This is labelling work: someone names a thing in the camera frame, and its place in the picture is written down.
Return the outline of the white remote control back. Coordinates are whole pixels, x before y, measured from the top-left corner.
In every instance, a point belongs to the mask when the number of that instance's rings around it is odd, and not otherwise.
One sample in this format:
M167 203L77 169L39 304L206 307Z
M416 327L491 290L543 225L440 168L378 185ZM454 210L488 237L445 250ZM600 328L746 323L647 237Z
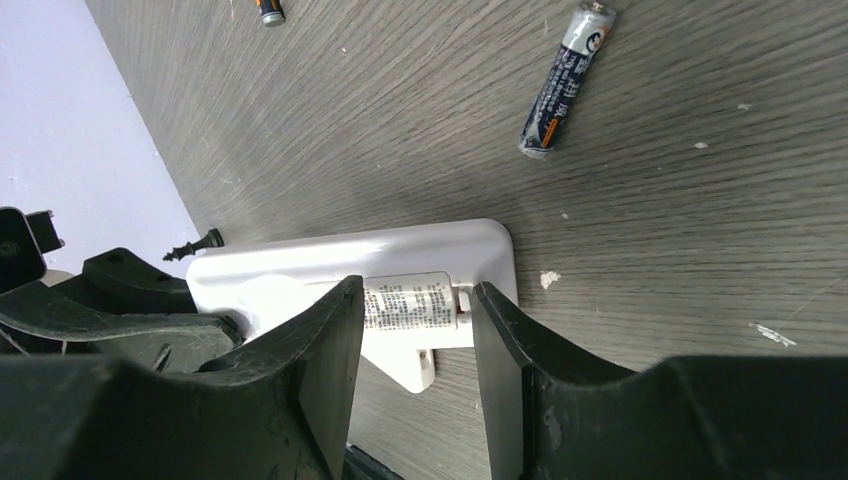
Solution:
M411 393L434 381L434 353L471 348L471 297L480 282L513 303L518 288L508 230L473 219L213 249L186 281L201 313L232 313L251 342L304 312L348 275L366 278L445 272L457 303L455 329L367 331L362 356Z

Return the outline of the AAA battery orange tip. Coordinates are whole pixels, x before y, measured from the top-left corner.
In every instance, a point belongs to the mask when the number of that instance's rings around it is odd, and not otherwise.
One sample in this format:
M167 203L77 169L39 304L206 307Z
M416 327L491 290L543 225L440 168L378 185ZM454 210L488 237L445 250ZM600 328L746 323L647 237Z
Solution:
M279 0L256 0L262 25L275 27L286 21L286 16Z

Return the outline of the white battery cover with label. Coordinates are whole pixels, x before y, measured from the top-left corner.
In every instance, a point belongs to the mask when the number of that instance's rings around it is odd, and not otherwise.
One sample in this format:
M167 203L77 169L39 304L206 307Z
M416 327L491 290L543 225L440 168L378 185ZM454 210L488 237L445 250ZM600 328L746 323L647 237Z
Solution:
M457 327L457 303L445 272L366 278L363 287L367 331Z

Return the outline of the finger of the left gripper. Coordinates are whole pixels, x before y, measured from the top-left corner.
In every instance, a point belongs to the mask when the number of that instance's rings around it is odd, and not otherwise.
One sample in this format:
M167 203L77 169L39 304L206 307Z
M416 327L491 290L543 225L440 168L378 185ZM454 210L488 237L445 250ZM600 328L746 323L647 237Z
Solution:
M125 248L1 295L4 353L105 354L157 372L192 373L242 343L226 314L202 314L185 280Z

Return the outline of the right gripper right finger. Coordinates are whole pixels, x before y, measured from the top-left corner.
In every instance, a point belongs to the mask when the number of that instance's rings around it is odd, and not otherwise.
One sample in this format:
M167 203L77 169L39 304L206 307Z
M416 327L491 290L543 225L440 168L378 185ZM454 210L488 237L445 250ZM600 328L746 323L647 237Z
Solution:
M495 479L843 479L843 356L678 356L635 372L488 282L472 326Z

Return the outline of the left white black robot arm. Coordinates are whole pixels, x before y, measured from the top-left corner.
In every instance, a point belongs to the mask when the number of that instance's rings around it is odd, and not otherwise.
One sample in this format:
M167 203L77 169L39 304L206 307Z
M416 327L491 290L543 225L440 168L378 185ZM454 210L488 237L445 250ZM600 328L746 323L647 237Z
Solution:
M244 342L224 314L201 314L185 280L126 248L52 272L62 248L51 211L1 210L1 352L105 354L158 372L195 372Z

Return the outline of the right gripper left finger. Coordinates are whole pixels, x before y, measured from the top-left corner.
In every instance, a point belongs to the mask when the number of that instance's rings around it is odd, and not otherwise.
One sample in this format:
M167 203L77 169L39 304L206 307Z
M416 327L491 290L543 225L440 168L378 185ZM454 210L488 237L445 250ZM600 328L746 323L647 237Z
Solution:
M115 315L41 282L1 298L4 326L65 342L137 335L144 361L103 354L1 360L5 479L337 479L363 338L351 275L294 318L187 372L157 368L234 323L198 313Z

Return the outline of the AAA battery grey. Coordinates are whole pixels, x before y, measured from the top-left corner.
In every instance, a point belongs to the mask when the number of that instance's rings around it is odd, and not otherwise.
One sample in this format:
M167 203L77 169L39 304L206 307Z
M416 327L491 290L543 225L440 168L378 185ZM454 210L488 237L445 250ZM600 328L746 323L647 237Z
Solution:
M554 149L592 60L617 16L615 10L597 1L582 2L576 7L519 135L521 153L543 159Z

